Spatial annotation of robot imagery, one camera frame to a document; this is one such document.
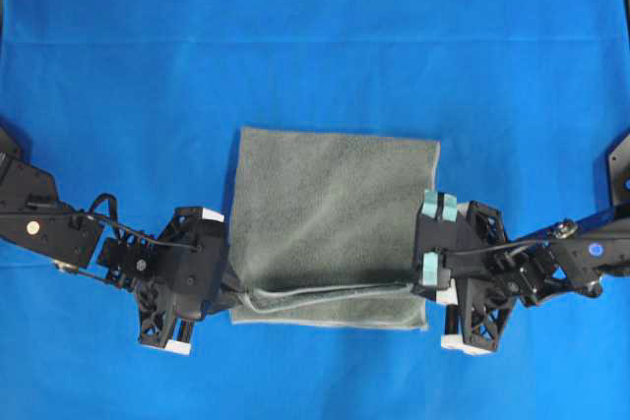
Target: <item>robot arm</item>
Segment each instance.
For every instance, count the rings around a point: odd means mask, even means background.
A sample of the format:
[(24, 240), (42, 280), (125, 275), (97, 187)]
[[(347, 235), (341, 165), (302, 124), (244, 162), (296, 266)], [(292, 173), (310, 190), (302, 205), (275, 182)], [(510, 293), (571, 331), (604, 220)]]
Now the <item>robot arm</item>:
[(568, 292), (597, 298), (604, 275), (630, 275), (630, 136), (608, 163), (613, 207), (515, 241), (500, 211), (471, 202), (463, 213), (454, 197), (426, 191), (414, 292), (447, 306), (444, 347), (496, 351), (517, 301), (529, 308)]
[[(567, 292), (595, 298), (603, 275), (630, 275), (630, 203), (621, 204), (630, 201), (628, 163), (630, 137), (609, 157), (614, 207), (515, 241), (507, 237), (500, 211), (477, 202), (458, 207), (453, 196), (426, 191), (409, 280), (298, 288), (306, 295), (300, 303), (317, 303), (309, 290), (326, 289), (335, 297), (411, 290), (447, 306), (444, 347), (496, 351), (517, 301), (534, 307)], [(108, 214), (97, 212), (105, 203)], [(106, 268), (100, 277), (85, 269), (105, 225), (114, 237), (104, 240), (96, 259)], [(175, 209), (158, 237), (120, 223), (109, 194), (88, 210), (75, 210), (59, 200), (53, 177), (26, 163), (0, 129), (0, 237), (51, 258), (64, 272), (133, 293), (142, 344), (187, 354), (196, 322), (250, 300), (227, 262), (226, 233), (222, 215), (201, 207)]]

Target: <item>blue cloth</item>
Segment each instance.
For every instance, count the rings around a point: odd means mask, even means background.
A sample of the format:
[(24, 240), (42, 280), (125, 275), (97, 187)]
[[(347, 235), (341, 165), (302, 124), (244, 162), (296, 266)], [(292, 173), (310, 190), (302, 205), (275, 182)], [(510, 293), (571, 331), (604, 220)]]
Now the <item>blue cloth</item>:
[[(622, 0), (5, 0), (0, 119), (78, 207), (158, 232), (227, 212), (239, 127), (439, 139), (438, 187), (516, 237), (606, 204), (628, 128)], [(627, 418), (630, 284), (519, 308), (496, 355), (432, 330), (195, 328), (136, 344), (132, 297), (0, 243), (0, 417)]]

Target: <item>metal bracket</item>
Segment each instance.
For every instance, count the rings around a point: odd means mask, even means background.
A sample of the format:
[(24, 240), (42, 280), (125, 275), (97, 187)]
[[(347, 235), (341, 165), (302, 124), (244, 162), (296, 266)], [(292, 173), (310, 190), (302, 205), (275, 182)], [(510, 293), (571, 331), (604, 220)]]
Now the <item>metal bracket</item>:
[(4, 152), (15, 159), (22, 160), (22, 149), (2, 127), (0, 127), (0, 152)]
[(630, 135), (608, 154), (608, 185), (614, 206), (630, 201)]

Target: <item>screw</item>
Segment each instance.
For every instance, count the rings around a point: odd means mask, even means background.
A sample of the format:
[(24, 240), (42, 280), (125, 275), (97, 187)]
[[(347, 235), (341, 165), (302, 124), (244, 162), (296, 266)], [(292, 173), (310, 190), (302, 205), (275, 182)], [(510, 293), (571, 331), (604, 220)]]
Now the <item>screw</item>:
[(31, 236), (39, 233), (39, 223), (35, 220), (31, 220), (29, 223), (27, 223), (27, 233)]

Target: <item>table surface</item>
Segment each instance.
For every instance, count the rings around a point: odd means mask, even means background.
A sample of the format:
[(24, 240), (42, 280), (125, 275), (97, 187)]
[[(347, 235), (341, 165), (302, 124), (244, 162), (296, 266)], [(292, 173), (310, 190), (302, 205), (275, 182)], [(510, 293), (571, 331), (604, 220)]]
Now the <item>table surface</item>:
[[(0, 120), (61, 198), (158, 232), (228, 212), (242, 126), (435, 139), (441, 190), (517, 237), (607, 206), (629, 128), (622, 0), (5, 0)], [(630, 283), (518, 308), (500, 351), (429, 332), (195, 328), (136, 343), (128, 294), (0, 243), (3, 418), (624, 418)]]

